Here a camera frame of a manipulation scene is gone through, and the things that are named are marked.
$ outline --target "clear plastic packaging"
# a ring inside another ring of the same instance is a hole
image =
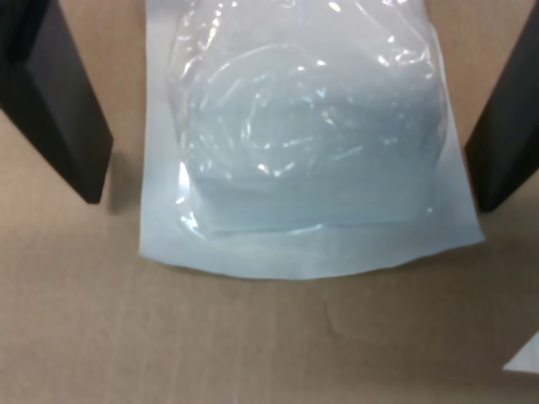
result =
[[[483,240],[423,0],[148,0],[147,88],[147,258],[311,279]]]
[[[426,213],[447,106],[418,4],[191,3],[169,71],[183,222],[209,235]]]

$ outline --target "sterile pouch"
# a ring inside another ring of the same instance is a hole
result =
[[[297,279],[483,239],[423,0],[148,0],[147,11],[144,255]]]

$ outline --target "brown cardboard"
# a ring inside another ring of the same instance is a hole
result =
[[[532,0],[430,0],[464,142]],[[502,366],[539,330],[539,179],[488,242],[342,279],[253,282],[137,257],[142,0],[63,0],[115,135],[86,206],[0,117],[0,403],[538,403]]]

